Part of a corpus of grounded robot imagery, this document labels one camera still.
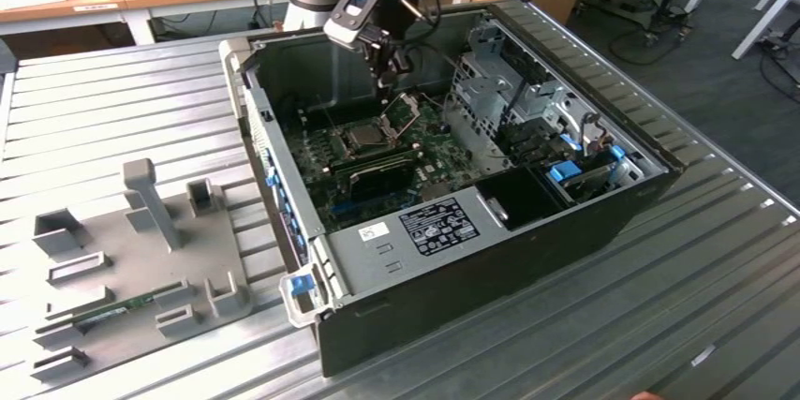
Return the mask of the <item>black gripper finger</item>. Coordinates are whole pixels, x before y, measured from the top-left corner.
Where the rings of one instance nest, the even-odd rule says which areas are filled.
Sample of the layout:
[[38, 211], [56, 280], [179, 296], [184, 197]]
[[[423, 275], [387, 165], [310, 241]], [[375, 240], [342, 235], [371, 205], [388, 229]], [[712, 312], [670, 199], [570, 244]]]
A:
[[392, 86], [391, 75], [391, 35], [379, 27], [366, 27], [360, 32], [364, 59], [370, 67], [375, 89], [388, 91]]
[[382, 51], [382, 88], [390, 90], [414, 71], [414, 62], [404, 47], [387, 46]]

